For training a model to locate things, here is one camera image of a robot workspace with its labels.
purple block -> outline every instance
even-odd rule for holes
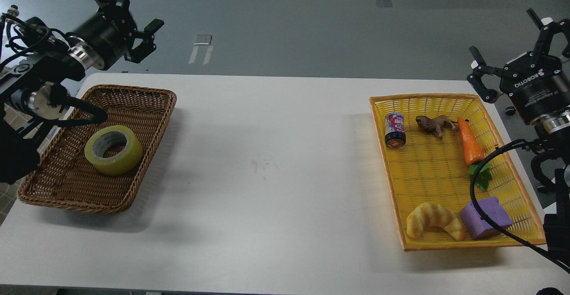
[[[511,218],[507,215],[507,211],[499,204],[499,198],[489,197],[478,199],[481,208],[495,221],[499,226],[507,229],[513,224]],[[460,212],[461,218],[464,220],[465,226],[473,239],[488,238],[499,234],[499,231],[492,228],[475,210],[473,202],[468,202],[465,208]]]

yellow tape roll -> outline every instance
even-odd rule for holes
[[[103,154],[113,145],[124,144],[118,154],[104,158]],[[104,175],[116,176],[126,173],[138,164],[143,147],[128,127],[115,125],[94,133],[85,145],[85,157]]]

soda can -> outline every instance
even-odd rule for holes
[[[402,147],[406,143],[406,131],[403,129],[403,114],[398,111],[389,113],[385,118],[386,145],[392,148]]]

table surface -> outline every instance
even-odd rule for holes
[[[270,294],[570,293],[568,275],[524,247],[401,249],[368,98],[473,93],[464,81],[94,74],[80,95],[97,84],[177,94],[137,198],[110,216],[16,202],[0,228],[0,283]],[[485,106],[509,141],[497,110]]]

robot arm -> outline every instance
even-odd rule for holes
[[[540,30],[533,51],[521,54],[501,69],[487,66],[479,50],[472,46],[470,50],[475,60],[467,80],[482,100],[494,103],[498,92],[486,88],[481,77],[485,74],[499,76],[501,92],[508,94],[525,124],[534,125],[539,139],[520,147],[527,147],[536,154],[531,162],[533,175],[548,191],[556,193],[557,214],[547,214],[544,218],[547,256],[552,261],[559,261],[558,264],[564,263],[561,267],[570,271],[570,187],[565,180],[565,177],[570,178],[570,81],[562,71],[560,58],[548,54],[554,35],[563,33],[568,45],[562,56],[570,58],[570,21],[540,20],[532,9],[527,13]],[[543,174],[540,165],[548,159],[558,158],[566,167],[554,171],[554,184]]]
[[[0,31],[5,24],[8,46],[16,52],[0,63],[0,101],[31,117],[26,125],[13,129],[4,121],[6,112],[2,105],[0,158],[11,162],[0,168],[0,182],[14,183],[37,169],[37,147],[53,127],[106,121],[104,110],[69,96],[61,86],[63,80],[80,81],[91,67],[108,70],[120,57],[139,63],[155,51],[155,32],[163,26],[162,20],[154,19],[139,31],[128,9],[129,0],[94,1],[98,5],[97,13],[68,33],[47,27],[37,17],[26,21],[19,19],[15,5],[0,16]],[[17,36],[12,37],[11,29]],[[54,32],[63,40],[56,38]],[[141,42],[133,48],[137,39]],[[17,44],[18,40],[26,46]],[[19,57],[25,59],[10,69],[5,68]],[[82,109],[91,116],[59,120],[69,107]],[[34,137],[23,138],[35,128],[38,129]]]

